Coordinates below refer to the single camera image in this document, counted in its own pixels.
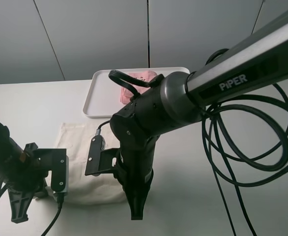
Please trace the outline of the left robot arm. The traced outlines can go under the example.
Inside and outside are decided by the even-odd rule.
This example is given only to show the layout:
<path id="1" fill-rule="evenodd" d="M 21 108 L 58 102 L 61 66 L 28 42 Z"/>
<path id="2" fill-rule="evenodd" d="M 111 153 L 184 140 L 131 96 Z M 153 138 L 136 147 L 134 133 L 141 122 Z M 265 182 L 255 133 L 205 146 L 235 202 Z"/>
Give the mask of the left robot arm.
<path id="1" fill-rule="evenodd" d="M 27 210 L 34 197 L 47 196 L 48 171 L 41 169 L 39 158 L 34 156 L 37 148 L 36 143 L 19 147 L 8 127 L 0 123 L 0 198 L 8 193 L 11 221 L 16 224 L 28 220 Z"/>

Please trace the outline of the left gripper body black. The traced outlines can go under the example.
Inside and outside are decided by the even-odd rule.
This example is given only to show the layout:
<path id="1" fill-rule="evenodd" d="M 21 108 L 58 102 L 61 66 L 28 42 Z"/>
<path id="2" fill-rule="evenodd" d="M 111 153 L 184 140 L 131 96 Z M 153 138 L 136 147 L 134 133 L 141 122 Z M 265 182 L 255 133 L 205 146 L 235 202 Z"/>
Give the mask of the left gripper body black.
<path id="1" fill-rule="evenodd" d="M 13 153 L 4 160 L 3 182 L 15 190 L 37 191 L 45 179 L 43 174 L 36 170 L 38 160 L 33 151 L 38 149 L 36 143 L 28 143 L 24 149 L 14 146 Z"/>

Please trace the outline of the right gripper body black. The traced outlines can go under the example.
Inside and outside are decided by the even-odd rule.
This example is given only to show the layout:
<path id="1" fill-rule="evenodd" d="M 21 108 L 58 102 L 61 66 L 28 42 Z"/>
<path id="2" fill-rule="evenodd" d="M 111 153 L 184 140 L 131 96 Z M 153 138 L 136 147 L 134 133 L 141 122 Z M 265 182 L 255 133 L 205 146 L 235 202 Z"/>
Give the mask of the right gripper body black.
<path id="1" fill-rule="evenodd" d="M 151 137 L 143 147 L 134 147 L 120 144 L 119 162 L 127 173 L 126 180 L 122 181 L 124 189 L 148 192 L 153 179 L 153 160 L 156 138 Z"/>

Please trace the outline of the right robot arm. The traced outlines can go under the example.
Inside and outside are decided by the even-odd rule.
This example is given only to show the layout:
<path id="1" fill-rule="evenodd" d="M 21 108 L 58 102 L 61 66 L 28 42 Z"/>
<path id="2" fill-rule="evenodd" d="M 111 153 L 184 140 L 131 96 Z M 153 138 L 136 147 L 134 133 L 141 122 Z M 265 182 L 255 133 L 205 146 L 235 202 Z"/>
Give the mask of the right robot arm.
<path id="1" fill-rule="evenodd" d="M 271 179 L 288 171 L 288 131 L 255 108 L 222 106 L 224 101 L 253 99 L 251 91 L 288 79 L 288 11 L 235 47 L 212 54 L 197 72 L 158 75 L 146 83 L 112 70 L 109 78 L 133 94 L 130 102 L 110 120 L 111 130 L 120 142 L 116 175 L 126 193 L 133 220 L 143 218 L 159 136 L 205 122 L 207 118 L 221 124 L 222 111 L 236 109 L 252 113 L 269 123 L 280 138 L 283 155 L 272 166 L 247 158 L 228 140 L 242 161 L 273 172 Z"/>

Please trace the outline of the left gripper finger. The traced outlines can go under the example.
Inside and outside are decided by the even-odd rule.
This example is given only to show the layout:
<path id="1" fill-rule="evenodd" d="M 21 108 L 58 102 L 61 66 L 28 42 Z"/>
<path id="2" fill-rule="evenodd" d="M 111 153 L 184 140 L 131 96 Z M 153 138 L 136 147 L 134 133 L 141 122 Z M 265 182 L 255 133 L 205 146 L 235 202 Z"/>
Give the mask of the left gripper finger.
<path id="1" fill-rule="evenodd" d="M 47 183 L 46 183 L 46 180 L 44 179 L 42 183 L 39 185 L 37 191 L 35 192 L 34 197 L 39 198 L 39 199 L 48 197 L 49 194 L 46 188 L 47 188 Z"/>
<path id="2" fill-rule="evenodd" d="M 15 190 L 8 188 L 8 196 L 11 208 L 11 221 L 13 223 L 23 223 L 28 221 L 27 211 L 34 197 L 35 191 Z"/>

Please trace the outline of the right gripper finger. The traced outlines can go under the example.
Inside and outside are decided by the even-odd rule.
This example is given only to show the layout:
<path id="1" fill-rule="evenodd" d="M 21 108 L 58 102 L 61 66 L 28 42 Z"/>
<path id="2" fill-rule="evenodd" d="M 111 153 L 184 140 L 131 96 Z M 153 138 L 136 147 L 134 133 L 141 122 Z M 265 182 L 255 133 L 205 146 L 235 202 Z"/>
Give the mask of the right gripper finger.
<path id="1" fill-rule="evenodd" d="M 147 181 L 141 182 L 138 179 L 128 180 L 123 184 L 123 189 L 127 197 L 130 208 L 131 220 L 142 220 L 145 203 L 151 188 L 154 172 L 147 175 Z"/>

